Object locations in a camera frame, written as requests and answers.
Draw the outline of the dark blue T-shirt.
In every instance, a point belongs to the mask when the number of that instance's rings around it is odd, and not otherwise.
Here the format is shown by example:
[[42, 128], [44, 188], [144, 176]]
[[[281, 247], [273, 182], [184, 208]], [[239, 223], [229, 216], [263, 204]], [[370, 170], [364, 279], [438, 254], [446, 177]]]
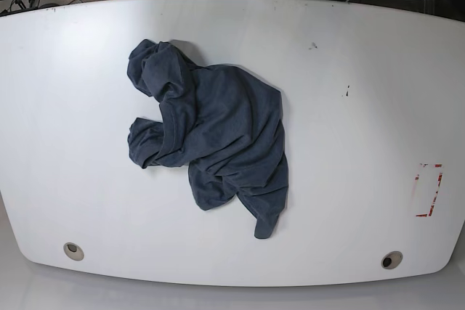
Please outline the dark blue T-shirt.
[[127, 75], [161, 112], [131, 125], [130, 159], [141, 168], [187, 166], [200, 209], [238, 198], [256, 220], [255, 237], [269, 238], [288, 193], [280, 92], [232, 65], [197, 65], [162, 41], [141, 41]]

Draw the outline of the red tape rectangle marking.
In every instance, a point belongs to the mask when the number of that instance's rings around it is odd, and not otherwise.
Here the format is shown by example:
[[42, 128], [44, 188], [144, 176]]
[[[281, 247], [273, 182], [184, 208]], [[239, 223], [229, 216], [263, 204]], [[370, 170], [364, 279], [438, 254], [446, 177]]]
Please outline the red tape rectangle marking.
[[443, 176], [440, 163], [421, 163], [413, 183], [412, 209], [417, 218], [433, 213]]

